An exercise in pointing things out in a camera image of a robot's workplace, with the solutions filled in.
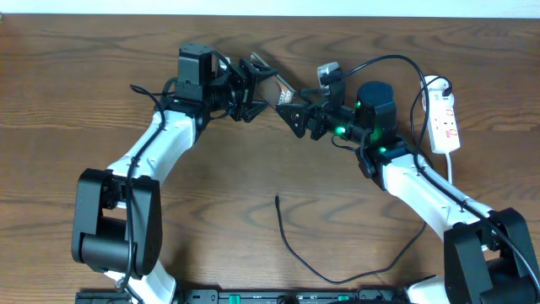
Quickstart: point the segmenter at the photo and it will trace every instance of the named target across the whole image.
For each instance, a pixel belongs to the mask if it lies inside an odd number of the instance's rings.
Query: white background
[[[540,18],[540,0],[0,0],[0,12]]]

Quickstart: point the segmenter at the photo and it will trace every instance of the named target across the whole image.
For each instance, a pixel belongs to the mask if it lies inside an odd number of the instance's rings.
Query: white power strip
[[[427,76],[425,81],[428,83],[436,77],[434,75]],[[437,79],[428,85],[429,142],[431,143],[431,151],[436,154],[448,154],[460,147],[454,113],[454,95],[443,96],[443,91],[449,85],[444,79]],[[425,93],[423,91],[422,106],[425,111]]]

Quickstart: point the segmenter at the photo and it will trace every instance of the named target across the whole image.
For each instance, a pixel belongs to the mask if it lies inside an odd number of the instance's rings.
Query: brown wooden surface
[[[150,121],[151,101],[176,75],[178,45],[225,55],[258,52],[294,86],[316,86],[316,67],[345,69],[375,56],[410,56],[452,80],[462,148],[455,184],[496,209],[517,208],[540,252],[540,22],[504,19],[236,18],[7,15],[0,24],[0,302],[73,302],[81,288],[112,288],[71,258],[75,186],[106,168]],[[348,80],[391,83],[400,128],[419,86],[402,62]],[[419,126],[423,112],[417,109]],[[444,157],[433,156],[445,174]],[[335,280],[386,267],[422,225],[406,205],[362,177],[349,152],[297,139],[271,111],[254,122],[212,122],[162,190],[161,260],[178,278],[222,288],[339,288]],[[428,230],[392,271],[360,284],[443,274],[441,241]]]

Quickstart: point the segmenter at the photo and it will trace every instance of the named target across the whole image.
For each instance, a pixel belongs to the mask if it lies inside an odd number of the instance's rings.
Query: green led indicator
[[[341,135],[345,133],[345,128],[344,127],[337,127],[336,128],[336,135]]]

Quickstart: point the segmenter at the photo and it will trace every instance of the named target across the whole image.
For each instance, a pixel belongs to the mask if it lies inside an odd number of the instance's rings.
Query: wooden table
[[[82,288],[113,287],[71,258],[76,182],[87,167],[117,160],[146,129],[153,105],[128,85],[160,90],[177,75],[185,41],[232,57],[257,52],[296,88],[316,87],[323,63],[348,70],[388,53],[445,75],[462,141],[452,154],[455,184],[495,209],[518,209],[540,252],[537,20],[7,15],[0,24],[1,303],[73,302]],[[367,68],[348,79],[348,103],[374,79],[393,85],[400,132],[409,137],[414,71],[398,61]],[[415,112],[417,129],[423,114]],[[433,159],[445,174],[444,156]],[[275,193],[291,246],[335,280],[386,267],[419,230],[422,220],[357,165],[329,136],[298,139],[271,111],[249,124],[212,122],[163,186],[161,260],[182,280],[223,289],[356,288],[443,274],[442,243],[431,230],[392,271],[341,287],[287,252]]]

